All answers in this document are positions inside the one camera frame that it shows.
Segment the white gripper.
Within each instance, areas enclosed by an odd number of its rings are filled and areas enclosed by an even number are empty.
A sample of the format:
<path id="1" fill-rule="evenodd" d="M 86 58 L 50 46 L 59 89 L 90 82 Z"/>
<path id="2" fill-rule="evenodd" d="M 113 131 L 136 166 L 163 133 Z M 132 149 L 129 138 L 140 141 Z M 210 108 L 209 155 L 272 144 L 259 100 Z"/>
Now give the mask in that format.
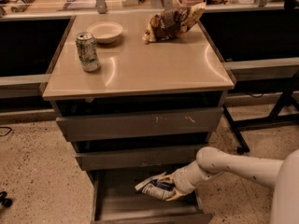
<path id="1" fill-rule="evenodd" d="M 192 193 L 195 190 L 193 185 L 186 176 L 187 172 L 183 169 L 177 169 L 173 175 L 164 175 L 158 181 L 169 185 L 175 184 L 176 188 L 172 190 L 163 190 L 160 199 L 171 202 L 178 198 L 185 196 L 185 194 Z"/>

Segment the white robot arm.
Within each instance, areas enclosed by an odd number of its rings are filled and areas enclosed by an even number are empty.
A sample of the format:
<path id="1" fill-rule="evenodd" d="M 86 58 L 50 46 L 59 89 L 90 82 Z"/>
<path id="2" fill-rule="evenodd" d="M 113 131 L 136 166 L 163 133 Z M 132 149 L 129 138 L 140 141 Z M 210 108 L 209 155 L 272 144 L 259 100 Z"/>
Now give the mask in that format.
<path id="1" fill-rule="evenodd" d="M 270 224 L 299 224 L 299 150 L 285 160 L 273 160 L 231 155 L 214 147 L 203 147 L 197 152 L 195 161 L 159 181 L 175 185 L 175 193 L 168 198 L 173 201 L 224 172 L 274 189 Z"/>

